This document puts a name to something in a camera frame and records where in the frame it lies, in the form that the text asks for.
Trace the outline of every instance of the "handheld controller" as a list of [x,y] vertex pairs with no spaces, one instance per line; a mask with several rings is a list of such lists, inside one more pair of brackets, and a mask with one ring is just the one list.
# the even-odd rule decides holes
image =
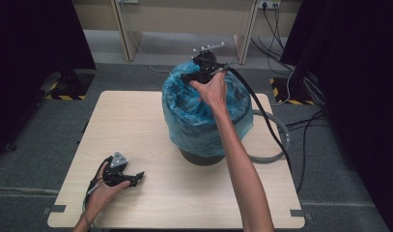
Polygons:
[[211,49],[220,46],[224,46],[224,43],[214,46],[202,46],[199,49],[199,55],[192,57],[193,63],[198,65],[200,70],[198,72],[181,74],[181,80],[185,84],[189,84],[191,80],[196,80],[202,84],[207,84],[209,81],[211,81],[216,73],[227,70],[229,66],[227,64],[218,64],[216,56],[210,52]]
[[122,172],[129,160],[119,152],[115,152],[114,157],[109,157],[105,161],[108,161],[108,164],[103,169],[102,179],[110,187],[117,186],[124,181],[130,181],[129,187],[136,187],[145,174],[145,172],[140,172],[135,176],[124,175]]

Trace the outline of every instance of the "gray carpet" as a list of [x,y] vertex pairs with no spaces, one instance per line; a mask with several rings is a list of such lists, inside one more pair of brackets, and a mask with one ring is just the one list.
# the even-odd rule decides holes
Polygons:
[[[43,213],[55,201],[83,130],[101,92],[160,91],[168,76],[140,65],[97,64],[84,101],[44,100],[16,139],[17,150],[0,156],[0,188],[50,189],[51,194],[0,190],[0,231],[63,231],[49,228]],[[173,67],[159,67],[171,70]],[[256,93],[275,103],[269,79],[280,74],[239,70]],[[55,76],[47,79],[49,86]],[[285,124],[310,118],[320,108],[283,104],[273,113]],[[326,120],[314,124],[328,125]],[[304,129],[291,131],[293,179],[300,180]],[[307,216],[297,231],[388,231],[351,164],[342,155],[329,127],[311,127],[306,136],[306,168],[299,200]]]

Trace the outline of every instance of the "trash can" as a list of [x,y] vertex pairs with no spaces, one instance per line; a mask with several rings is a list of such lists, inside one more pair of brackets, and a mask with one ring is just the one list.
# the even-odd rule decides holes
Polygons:
[[[198,165],[212,165],[224,159],[224,150],[211,108],[199,101],[199,93],[181,80],[183,73],[195,73],[199,66],[186,62],[176,66],[162,86],[162,108],[171,141],[184,158]],[[225,76],[226,103],[233,125],[242,139],[253,127],[253,110],[247,89],[231,73]]]

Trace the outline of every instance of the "yellow black warning tape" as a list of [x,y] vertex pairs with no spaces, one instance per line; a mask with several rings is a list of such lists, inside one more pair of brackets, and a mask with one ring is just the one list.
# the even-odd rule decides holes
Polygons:
[[[273,94],[274,94],[275,100],[277,102],[279,102],[279,103],[284,102],[285,99],[283,100],[283,99],[280,98],[279,91],[278,91],[278,89],[277,89],[277,87],[276,87],[276,85],[274,83],[274,79],[270,80],[270,84],[271,84],[271,88],[273,90]],[[290,104],[312,104],[312,105],[314,104],[313,101],[298,101],[298,100],[294,100],[294,99],[289,99],[285,103],[290,103]]]
[[69,100],[84,100],[85,96],[84,95],[54,95],[52,94],[53,90],[57,87],[59,81],[55,81],[55,83],[52,85],[51,89],[49,90],[48,94],[46,95],[46,99],[48,100],[64,100],[64,101],[69,101]]

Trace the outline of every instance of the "black curtain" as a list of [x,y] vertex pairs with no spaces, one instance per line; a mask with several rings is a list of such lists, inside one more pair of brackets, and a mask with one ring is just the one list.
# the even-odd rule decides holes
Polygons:
[[393,1],[303,0],[282,61],[318,78],[328,117],[393,231]]
[[95,68],[70,0],[0,1],[0,151],[48,75]]

